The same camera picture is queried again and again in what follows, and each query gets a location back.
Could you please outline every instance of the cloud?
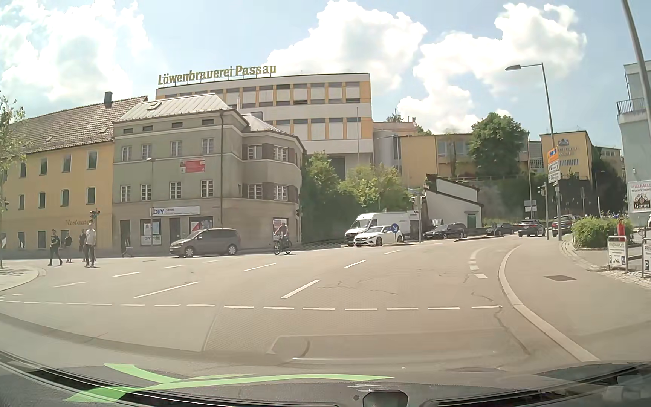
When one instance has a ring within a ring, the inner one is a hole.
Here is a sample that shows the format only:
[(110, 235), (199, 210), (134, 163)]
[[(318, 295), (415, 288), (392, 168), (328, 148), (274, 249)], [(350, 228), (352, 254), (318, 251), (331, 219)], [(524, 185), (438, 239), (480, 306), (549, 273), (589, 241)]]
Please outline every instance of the cloud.
[[(431, 131), (447, 127), (467, 131), (479, 118), (472, 113), (470, 93), (455, 86), (453, 79), (473, 75), (491, 93), (499, 95), (519, 82), (541, 80), (537, 72), (504, 72), (509, 65), (543, 61), (549, 75), (563, 78), (580, 63), (587, 37), (571, 28), (576, 22), (573, 9), (553, 5), (538, 9), (523, 3), (510, 3), (504, 9), (494, 21), (502, 32), (501, 38), (449, 32), (437, 43), (421, 45), (423, 58), (413, 74), (428, 95), (420, 100), (403, 98), (398, 105), (403, 115), (416, 116), (419, 124)], [(556, 19), (548, 16), (554, 14)]]
[(270, 52), (278, 74), (370, 72), (373, 92), (400, 86), (426, 28), (402, 12), (366, 10), (354, 2), (328, 2), (307, 38)]
[(37, 0), (0, 7), (0, 86), (13, 97), (86, 104), (107, 90), (131, 96), (131, 78), (117, 60), (150, 48), (137, 2), (120, 10), (114, 0), (64, 11)]

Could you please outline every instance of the white car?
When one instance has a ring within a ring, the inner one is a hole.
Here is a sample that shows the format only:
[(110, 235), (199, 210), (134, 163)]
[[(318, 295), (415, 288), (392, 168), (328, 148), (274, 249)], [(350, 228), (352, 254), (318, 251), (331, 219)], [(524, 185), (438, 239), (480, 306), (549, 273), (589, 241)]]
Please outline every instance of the white car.
[(373, 226), (356, 235), (353, 242), (356, 247), (401, 243), (403, 242), (403, 233), (401, 230), (393, 232), (392, 226)]

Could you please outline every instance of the löwenbrauerei passau sign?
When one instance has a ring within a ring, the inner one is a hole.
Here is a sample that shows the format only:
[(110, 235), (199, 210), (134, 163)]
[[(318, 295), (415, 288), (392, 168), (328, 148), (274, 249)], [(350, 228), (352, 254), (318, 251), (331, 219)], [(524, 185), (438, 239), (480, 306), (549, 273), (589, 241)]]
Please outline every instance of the löwenbrauerei passau sign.
[(193, 72), (189, 71), (188, 73), (183, 73), (179, 75), (170, 75), (168, 73), (164, 75), (159, 75), (158, 85), (177, 85), (178, 83), (191, 83), (191, 82), (203, 82), (204, 80), (217, 80), (219, 78), (230, 79), (238, 76), (252, 76), (252, 75), (272, 75), (276, 73), (276, 66), (271, 65), (269, 67), (243, 67), (242, 65), (235, 65), (235, 67), (230, 67), (230, 69), (214, 69), (211, 71), (200, 71)]

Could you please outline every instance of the dark pants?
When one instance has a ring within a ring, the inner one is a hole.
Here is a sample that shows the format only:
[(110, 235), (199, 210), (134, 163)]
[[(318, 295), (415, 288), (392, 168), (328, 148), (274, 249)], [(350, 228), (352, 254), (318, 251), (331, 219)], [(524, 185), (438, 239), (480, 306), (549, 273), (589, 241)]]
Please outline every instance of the dark pants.
[(52, 260), (54, 260), (54, 256), (57, 256), (59, 259), (59, 264), (61, 264), (61, 257), (59, 257), (59, 246), (51, 246), (49, 248), (49, 265), (52, 265)]
[(90, 265), (90, 261), (92, 265), (95, 265), (95, 246), (93, 245), (87, 245), (85, 244), (84, 247), (85, 250), (85, 261), (87, 262), (87, 265)]

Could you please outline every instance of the chimney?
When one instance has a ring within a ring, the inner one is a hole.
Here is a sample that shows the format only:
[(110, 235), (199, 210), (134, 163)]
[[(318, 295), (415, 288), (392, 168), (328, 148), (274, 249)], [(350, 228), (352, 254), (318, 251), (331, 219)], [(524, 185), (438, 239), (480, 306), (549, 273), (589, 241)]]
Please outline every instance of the chimney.
[(112, 107), (112, 92), (104, 93), (104, 106), (106, 108)]

